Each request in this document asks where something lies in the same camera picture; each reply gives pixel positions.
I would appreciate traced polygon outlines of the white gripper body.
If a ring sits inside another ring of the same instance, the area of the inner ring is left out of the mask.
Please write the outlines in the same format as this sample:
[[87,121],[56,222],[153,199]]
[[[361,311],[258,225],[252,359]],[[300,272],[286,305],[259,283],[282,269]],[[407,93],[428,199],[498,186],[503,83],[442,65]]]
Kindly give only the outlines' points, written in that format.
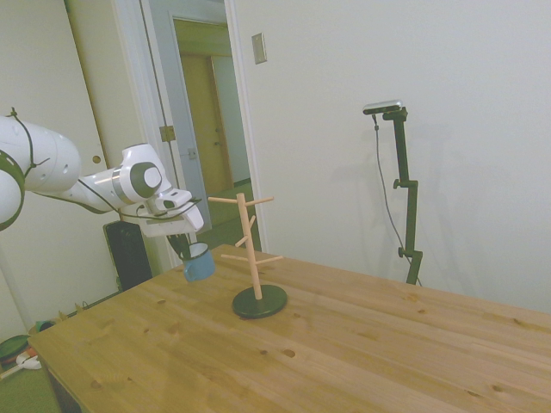
[[204,220],[197,206],[186,205],[183,213],[174,217],[153,217],[139,212],[139,226],[147,237],[165,237],[198,232],[204,226]]

